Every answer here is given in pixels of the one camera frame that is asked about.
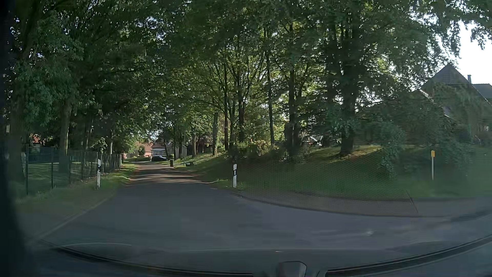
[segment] lawn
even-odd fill
[[[94,189],[96,180],[91,178],[87,181],[77,181],[63,187],[16,198],[15,202],[20,211],[56,207],[61,203],[65,208],[67,204],[74,208],[86,206],[88,203],[94,203],[108,197],[122,184],[129,182],[135,170],[135,165],[125,163],[121,170],[103,175],[99,190]]]
[[[125,162],[144,162],[144,161],[150,161],[150,157],[131,157],[131,158],[126,158],[124,161]]]
[[[381,166],[379,146],[361,145],[352,155],[340,159],[338,147],[311,152],[304,163],[275,161],[240,161],[238,189],[249,192],[273,190],[309,195],[352,199],[401,199],[412,197],[473,197],[492,195],[492,149],[476,148],[473,163],[465,172],[447,168],[442,163],[435,168],[431,180],[429,166],[412,173],[398,171],[388,174]],[[406,155],[416,155],[408,150]],[[225,156],[201,155],[193,167],[182,170],[200,173],[204,181],[216,181],[221,188],[231,188],[232,164]]]
[[[84,175],[94,177],[97,172],[97,164],[88,162],[84,168]],[[60,172],[59,164],[37,163],[29,164],[26,182],[11,182],[12,193],[18,197],[26,195],[26,189],[29,195],[35,195],[40,192],[49,191],[52,187],[65,187],[69,183],[79,181],[82,177],[82,163],[72,162],[70,165],[70,175],[68,172]]]

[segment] metal fence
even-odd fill
[[[16,197],[23,197],[96,177],[98,158],[101,159],[101,173],[121,168],[120,154],[69,149],[67,158],[61,161],[56,148],[23,146],[23,176],[10,180],[12,192]]]

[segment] asphalt road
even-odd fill
[[[388,249],[425,251],[492,230],[490,215],[463,220],[337,214],[279,207],[212,189],[167,166],[140,163],[117,194],[44,239],[67,245],[125,243],[168,251]]]

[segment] parked car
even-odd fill
[[[151,161],[153,162],[167,161],[167,158],[162,157],[161,155],[157,155],[157,156],[152,156]]]

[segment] tree canopy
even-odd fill
[[[459,56],[460,24],[486,46],[491,6],[18,1],[4,77],[10,164],[20,162],[31,134],[58,147],[61,158],[68,148],[123,153],[151,140],[191,144],[194,155],[196,143],[214,153],[255,144],[296,157],[318,136],[323,146],[340,144],[343,156],[371,134],[388,159],[406,143],[470,143],[456,133],[471,115],[449,121],[442,98],[412,92]],[[489,123],[490,105],[467,99],[479,107],[474,120]],[[440,139],[424,135],[429,129]]]

